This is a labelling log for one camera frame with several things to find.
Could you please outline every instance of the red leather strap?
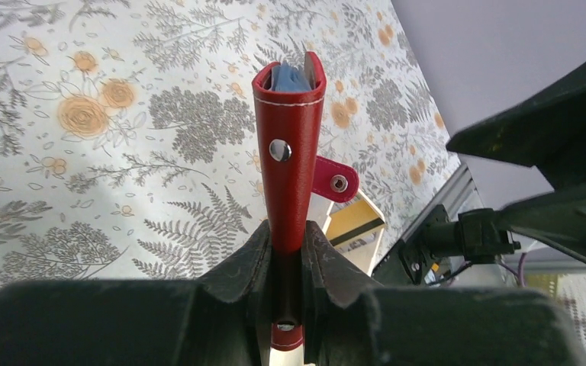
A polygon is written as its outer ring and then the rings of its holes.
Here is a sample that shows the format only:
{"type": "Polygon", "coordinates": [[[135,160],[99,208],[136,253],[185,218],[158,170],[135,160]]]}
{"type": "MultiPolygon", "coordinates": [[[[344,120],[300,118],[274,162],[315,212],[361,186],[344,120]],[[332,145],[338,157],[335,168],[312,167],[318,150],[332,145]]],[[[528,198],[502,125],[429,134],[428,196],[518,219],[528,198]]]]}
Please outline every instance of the red leather strap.
{"type": "Polygon", "coordinates": [[[274,252],[273,322],[297,326],[289,332],[273,327],[272,346],[286,349],[303,342],[300,330],[300,248],[313,188],[327,80],[320,60],[315,53],[308,52],[304,66],[307,79],[312,81],[312,90],[302,93],[273,92],[269,90],[271,72],[278,64],[271,63],[257,74],[253,80],[253,95],[266,211],[274,252]],[[269,146],[276,139],[288,144],[290,159],[277,161],[271,157],[269,146]]]}
{"type": "Polygon", "coordinates": [[[351,166],[334,162],[322,156],[316,158],[313,183],[315,194],[342,204],[356,196],[359,183],[358,173],[351,166]],[[345,178],[345,182],[341,183],[346,184],[345,190],[342,192],[332,187],[332,179],[337,176],[345,178]]]}
{"type": "Polygon", "coordinates": [[[272,325],[272,334],[274,335],[271,341],[271,347],[278,351],[288,352],[293,351],[304,343],[304,327],[296,326],[292,330],[283,332],[277,329],[275,324],[272,325]]]}

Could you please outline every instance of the metal bracket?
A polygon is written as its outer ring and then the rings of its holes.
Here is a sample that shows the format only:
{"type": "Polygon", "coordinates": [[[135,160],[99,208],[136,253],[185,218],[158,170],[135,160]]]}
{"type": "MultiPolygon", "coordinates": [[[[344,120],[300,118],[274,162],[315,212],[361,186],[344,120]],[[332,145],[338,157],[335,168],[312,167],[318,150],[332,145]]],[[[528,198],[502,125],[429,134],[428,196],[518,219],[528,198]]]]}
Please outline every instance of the metal bracket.
{"type": "Polygon", "coordinates": [[[407,240],[399,239],[378,263],[372,278],[384,286],[419,285],[436,259],[430,254],[424,239],[425,229],[434,223],[449,222],[442,204],[436,205],[407,240]]]}

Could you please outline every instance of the black plastic mount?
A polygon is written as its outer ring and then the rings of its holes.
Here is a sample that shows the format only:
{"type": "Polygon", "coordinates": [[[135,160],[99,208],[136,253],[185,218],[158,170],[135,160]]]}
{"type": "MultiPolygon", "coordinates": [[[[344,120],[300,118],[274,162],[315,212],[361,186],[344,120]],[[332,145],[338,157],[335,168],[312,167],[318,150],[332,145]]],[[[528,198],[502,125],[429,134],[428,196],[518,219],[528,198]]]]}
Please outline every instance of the black plastic mount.
{"type": "Polygon", "coordinates": [[[555,192],[498,211],[497,226],[586,264],[586,62],[533,97],[459,131],[446,148],[536,166],[555,192]]]}
{"type": "Polygon", "coordinates": [[[408,241],[394,244],[379,263],[372,278],[385,286],[420,285],[432,264],[445,257],[462,255],[473,264],[491,264],[498,255],[513,254],[520,248],[495,223],[492,209],[471,210],[449,221],[446,208],[438,204],[421,222],[408,241]]]}
{"type": "MultiPolygon", "coordinates": [[[[382,287],[311,222],[301,257],[307,363],[586,364],[571,320],[544,294],[382,287]]],[[[195,281],[8,286],[0,365],[266,366],[271,266],[265,222],[195,281]]]]}

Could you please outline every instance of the floral wallpaper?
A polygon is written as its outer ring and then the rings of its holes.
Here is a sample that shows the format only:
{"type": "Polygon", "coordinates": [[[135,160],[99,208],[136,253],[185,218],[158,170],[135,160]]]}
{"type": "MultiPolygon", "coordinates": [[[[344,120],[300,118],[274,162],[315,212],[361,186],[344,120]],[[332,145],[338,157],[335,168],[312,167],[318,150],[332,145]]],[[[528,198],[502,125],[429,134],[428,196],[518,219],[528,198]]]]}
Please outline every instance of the floral wallpaper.
{"type": "Polygon", "coordinates": [[[192,278],[266,218],[250,82],[313,50],[320,154],[388,220],[459,165],[389,0],[0,0],[0,288],[192,278]]]}

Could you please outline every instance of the wall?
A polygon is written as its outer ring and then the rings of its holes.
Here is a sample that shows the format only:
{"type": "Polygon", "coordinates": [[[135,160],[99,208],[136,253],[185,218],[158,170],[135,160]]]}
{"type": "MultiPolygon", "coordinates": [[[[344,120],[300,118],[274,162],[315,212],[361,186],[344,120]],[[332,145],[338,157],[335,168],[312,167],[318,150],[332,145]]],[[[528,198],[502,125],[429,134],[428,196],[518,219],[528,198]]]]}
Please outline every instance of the wall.
{"type": "MultiPolygon", "coordinates": [[[[451,135],[586,60],[586,0],[392,3],[451,135]]],[[[537,169],[462,158],[487,207],[551,190],[537,169]]]]}

